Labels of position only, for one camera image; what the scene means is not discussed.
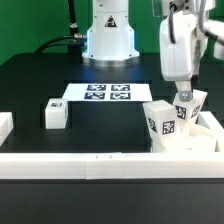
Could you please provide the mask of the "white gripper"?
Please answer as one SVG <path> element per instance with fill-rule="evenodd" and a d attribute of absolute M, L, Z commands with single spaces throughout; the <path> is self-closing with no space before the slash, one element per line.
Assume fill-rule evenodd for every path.
<path fill-rule="evenodd" d="M 182 12 L 173 15 L 175 42 L 170 41 L 169 18 L 160 25 L 160 62 L 163 78 L 175 83 L 182 102 L 192 100 L 192 87 L 189 80 L 198 65 L 201 52 L 196 37 L 196 17 Z"/>

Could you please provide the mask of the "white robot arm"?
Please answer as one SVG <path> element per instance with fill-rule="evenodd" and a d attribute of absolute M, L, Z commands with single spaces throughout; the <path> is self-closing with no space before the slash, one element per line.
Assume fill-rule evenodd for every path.
<path fill-rule="evenodd" d="M 224 22 L 211 20 L 215 0 L 160 0 L 164 17 L 159 29 L 161 72 L 176 84 L 179 98 L 193 98 L 192 78 L 199 74 L 200 60 L 210 39 L 214 57 L 224 60 Z M 87 31 L 83 61 L 100 67 L 134 63 L 139 52 L 128 21 L 129 0 L 92 0 L 93 23 Z"/>

